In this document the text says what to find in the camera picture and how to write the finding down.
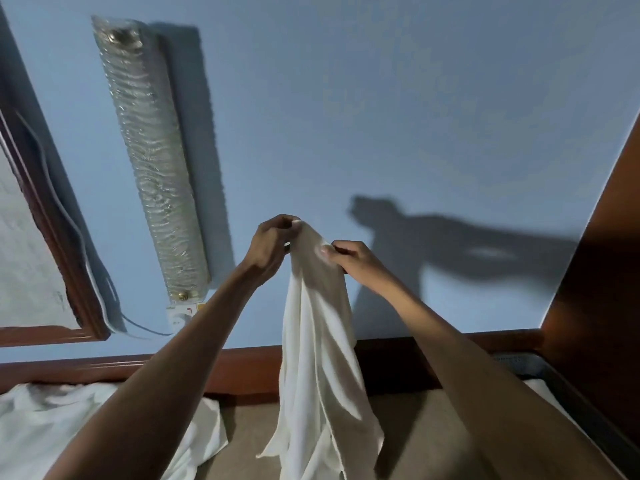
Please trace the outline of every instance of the wooden baseboard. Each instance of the wooden baseboard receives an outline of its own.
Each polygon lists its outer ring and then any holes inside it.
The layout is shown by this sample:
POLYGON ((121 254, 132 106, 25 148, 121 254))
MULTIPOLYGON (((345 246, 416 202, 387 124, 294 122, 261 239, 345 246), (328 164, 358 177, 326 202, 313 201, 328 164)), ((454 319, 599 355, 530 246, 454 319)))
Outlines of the wooden baseboard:
MULTIPOLYGON (((539 329, 470 333, 467 336, 491 353, 534 351, 543 342, 543 332, 539 329)), ((370 395, 415 392, 438 386, 411 337, 360 340, 355 350, 370 395)), ((130 355, 0 364, 0 392, 27 382, 124 381, 149 357, 151 355, 130 355)), ((225 404, 275 402, 278 400, 281 361, 280 346, 222 350, 205 392, 225 404)))

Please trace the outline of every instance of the electrical cord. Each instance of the electrical cord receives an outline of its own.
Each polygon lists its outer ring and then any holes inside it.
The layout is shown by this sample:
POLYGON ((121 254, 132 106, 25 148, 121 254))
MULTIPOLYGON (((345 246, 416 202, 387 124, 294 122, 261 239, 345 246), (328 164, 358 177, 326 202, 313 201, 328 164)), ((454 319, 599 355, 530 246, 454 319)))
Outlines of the electrical cord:
MULTIPOLYGON (((102 313, 102 320, 103 320, 104 324, 107 325, 107 328, 112 333, 116 333, 116 334, 119 334, 119 335, 126 335, 127 337, 131 337, 132 339, 151 340, 151 338, 149 338, 149 337, 138 337, 137 335, 132 335, 129 332, 118 330, 110 322, 109 315, 107 313, 107 307, 104 304, 104 299, 102 298, 100 290, 98 289, 98 284, 97 284, 97 282, 95 280, 95 276, 93 275, 93 270, 91 269, 91 265, 89 263, 89 256, 87 254, 86 243, 84 241, 84 236, 82 234, 82 231, 80 231, 80 227, 78 227, 76 222, 69 215, 67 209, 65 208, 65 206, 60 201, 60 198, 58 197, 58 194, 56 193, 56 190, 55 190, 55 188, 53 186, 53 182, 52 182, 51 176, 49 174, 49 163, 47 161, 47 156, 46 156, 46 153, 44 151, 44 145, 40 141, 40 138, 36 134, 36 131, 34 131, 34 129, 31 128, 31 126, 27 123, 27 121, 22 117, 20 112, 15 111, 15 113, 18 116, 18 119, 20 119, 20 121, 22 122, 24 127, 27 129, 27 131, 29 132, 29 134, 31 135, 31 137, 33 138, 33 140, 35 141, 35 143, 36 143, 36 145, 38 147, 38 152, 40 153, 40 164, 42 166, 42 170, 44 172, 45 180, 47 181, 47 185, 49 187, 49 190, 51 191, 51 193, 53 195, 53 200, 55 201, 56 206, 58 207, 58 209, 60 209, 60 212, 64 216, 65 220, 68 222, 68 224, 71 226, 71 228, 75 231, 75 233, 78 236, 78 240, 80 241, 80 249, 81 249, 81 252, 82 252, 82 257, 83 257, 83 260, 84 260, 84 267, 86 269, 87 275, 89 276, 89 281, 91 282, 91 286, 93 288, 93 291, 94 291, 96 297, 98 298, 98 303, 100 304, 100 311, 102 313)), ((124 316, 124 314, 122 315, 122 318, 124 320, 126 320, 126 322, 129 322, 129 323, 141 328, 142 330, 146 330, 146 331, 148 331, 150 333, 153 333, 155 335, 160 335, 162 337, 171 337, 173 335, 172 333, 161 333, 159 331, 151 330, 151 329, 149 329, 147 327, 139 325, 139 324, 133 322, 132 320, 126 318, 124 316)))

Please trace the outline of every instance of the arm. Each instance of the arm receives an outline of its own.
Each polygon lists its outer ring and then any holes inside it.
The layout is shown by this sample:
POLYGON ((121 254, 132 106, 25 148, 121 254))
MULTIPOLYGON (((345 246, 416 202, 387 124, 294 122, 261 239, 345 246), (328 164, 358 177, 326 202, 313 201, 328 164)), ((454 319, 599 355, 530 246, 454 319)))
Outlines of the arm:
POLYGON ((333 245, 327 257, 396 309, 500 478, 620 480, 571 421, 421 302, 362 242, 333 245))
POLYGON ((202 397, 216 357, 253 292, 284 259, 293 216, 258 227, 244 261, 171 341, 84 425, 45 480, 159 479, 202 397))

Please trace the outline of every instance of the right arm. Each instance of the right arm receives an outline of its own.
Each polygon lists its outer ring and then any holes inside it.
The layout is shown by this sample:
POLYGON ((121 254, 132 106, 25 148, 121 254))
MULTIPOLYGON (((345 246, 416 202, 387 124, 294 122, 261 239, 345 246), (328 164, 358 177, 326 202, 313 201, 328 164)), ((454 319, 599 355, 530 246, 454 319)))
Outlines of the right arm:
POLYGON ((334 241, 323 251, 396 309, 500 478, 620 480, 571 421, 425 305, 364 243, 334 241))

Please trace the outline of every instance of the gray basket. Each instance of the gray basket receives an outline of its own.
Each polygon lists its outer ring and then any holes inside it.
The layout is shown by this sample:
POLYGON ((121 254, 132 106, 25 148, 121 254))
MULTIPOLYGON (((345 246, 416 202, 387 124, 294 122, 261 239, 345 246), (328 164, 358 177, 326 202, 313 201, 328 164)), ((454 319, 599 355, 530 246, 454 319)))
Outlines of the gray basket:
POLYGON ((542 379, 560 405, 628 480, 640 480, 640 449, 581 395, 545 359, 533 353, 495 354, 522 379, 542 379))

